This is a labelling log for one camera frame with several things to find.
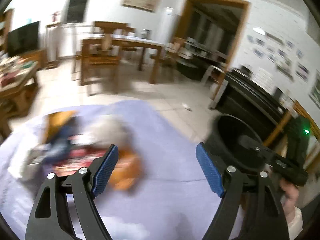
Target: wooden door frame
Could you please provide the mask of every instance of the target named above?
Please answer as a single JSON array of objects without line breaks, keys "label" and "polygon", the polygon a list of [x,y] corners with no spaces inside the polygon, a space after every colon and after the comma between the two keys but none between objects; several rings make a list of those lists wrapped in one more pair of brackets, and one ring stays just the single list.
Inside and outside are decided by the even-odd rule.
[{"label": "wooden door frame", "polygon": [[226,76],[226,72],[228,68],[230,67],[230,62],[232,62],[233,58],[236,55],[236,49],[240,45],[241,42],[241,37],[244,32],[244,28],[247,22],[247,18],[249,15],[250,11],[250,5],[251,3],[248,1],[244,0],[186,0],[184,4],[184,10],[183,13],[180,17],[180,21],[175,33],[175,37],[179,38],[186,38],[187,35],[187,30],[190,24],[191,20],[191,15],[192,15],[192,8],[193,8],[193,2],[206,2],[206,3],[215,3],[215,4],[220,4],[220,5],[228,5],[228,6],[233,6],[237,8],[243,9],[241,19],[236,31],[235,39],[234,42],[232,43],[232,47],[228,52],[227,59],[226,59],[226,67],[223,69],[223,73],[219,75],[218,78],[218,86],[216,87],[214,94],[212,95],[211,99],[214,100],[216,97],[222,82]]}]

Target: pile of clothes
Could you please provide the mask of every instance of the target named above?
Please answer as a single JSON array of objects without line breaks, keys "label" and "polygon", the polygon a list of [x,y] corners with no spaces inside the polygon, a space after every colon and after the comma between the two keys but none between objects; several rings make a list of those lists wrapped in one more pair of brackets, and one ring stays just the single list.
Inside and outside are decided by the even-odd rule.
[{"label": "pile of clothes", "polygon": [[8,171],[23,182],[50,172],[58,177],[75,173],[102,157],[111,144],[119,148],[119,161],[109,184],[128,190],[141,176],[141,160],[131,149],[130,131],[117,115],[100,115],[84,131],[79,131],[76,111],[56,112],[45,117],[40,137],[30,133],[19,146]]}]

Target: television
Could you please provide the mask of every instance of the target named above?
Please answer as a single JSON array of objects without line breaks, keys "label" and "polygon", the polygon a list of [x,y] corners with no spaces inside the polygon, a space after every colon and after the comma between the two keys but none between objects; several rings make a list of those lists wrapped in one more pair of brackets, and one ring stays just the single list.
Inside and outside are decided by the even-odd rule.
[{"label": "television", "polygon": [[8,32],[7,52],[9,57],[22,54],[31,50],[37,50],[38,32],[40,21],[24,25]]}]

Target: bed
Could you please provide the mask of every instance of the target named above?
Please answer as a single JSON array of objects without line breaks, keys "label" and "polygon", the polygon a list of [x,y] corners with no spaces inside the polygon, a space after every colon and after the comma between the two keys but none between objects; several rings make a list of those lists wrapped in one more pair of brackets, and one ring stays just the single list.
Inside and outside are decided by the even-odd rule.
[{"label": "bed", "polygon": [[[95,204],[110,235],[116,239],[198,240],[202,239],[220,204],[210,190],[196,159],[196,144],[173,128],[149,104],[140,100],[112,105],[76,106],[80,127],[85,128],[100,114],[118,114],[132,131],[132,143],[143,161],[144,176],[129,192],[108,186]],[[27,132],[39,136],[42,116],[16,129],[0,147],[0,212],[22,240],[35,193],[13,179],[7,168],[17,145]],[[85,239],[68,195],[75,232]]]}]

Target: blue textured pad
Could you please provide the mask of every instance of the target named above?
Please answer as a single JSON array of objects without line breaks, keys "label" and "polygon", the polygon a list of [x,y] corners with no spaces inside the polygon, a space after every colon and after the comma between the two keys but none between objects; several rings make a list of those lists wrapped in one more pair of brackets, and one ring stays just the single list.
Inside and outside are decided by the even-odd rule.
[{"label": "blue textured pad", "polygon": [[221,174],[201,144],[196,147],[196,156],[211,190],[222,198],[224,189]]},{"label": "blue textured pad", "polygon": [[101,194],[115,168],[119,159],[119,149],[117,146],[114,146],[108,157],[101,164],[100,169],[96,172],[96,175],[93,177],[93,187],[91,193],[94,198],[96,198],[99,194]]}]

